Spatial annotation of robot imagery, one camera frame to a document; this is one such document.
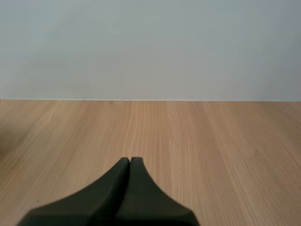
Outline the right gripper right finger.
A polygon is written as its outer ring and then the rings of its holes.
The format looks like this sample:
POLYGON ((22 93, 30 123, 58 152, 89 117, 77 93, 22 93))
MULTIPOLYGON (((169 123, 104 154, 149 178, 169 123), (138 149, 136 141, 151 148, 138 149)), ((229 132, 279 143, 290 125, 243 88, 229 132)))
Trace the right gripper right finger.
POLYGON ((193 211, 164 193, 143 158, 133 157, 127 187, 115 215, 116 226, 198 226, 193 211))

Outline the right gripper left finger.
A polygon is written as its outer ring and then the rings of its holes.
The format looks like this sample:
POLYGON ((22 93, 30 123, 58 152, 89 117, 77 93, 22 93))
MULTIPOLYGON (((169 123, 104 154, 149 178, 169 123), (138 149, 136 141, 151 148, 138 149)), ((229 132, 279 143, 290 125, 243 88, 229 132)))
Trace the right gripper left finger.
POLYGON ((95 182, 58 201, 30 210, 20 226, 100 226, 110 223, 125 194, 130 161, 121 158, 95 182))

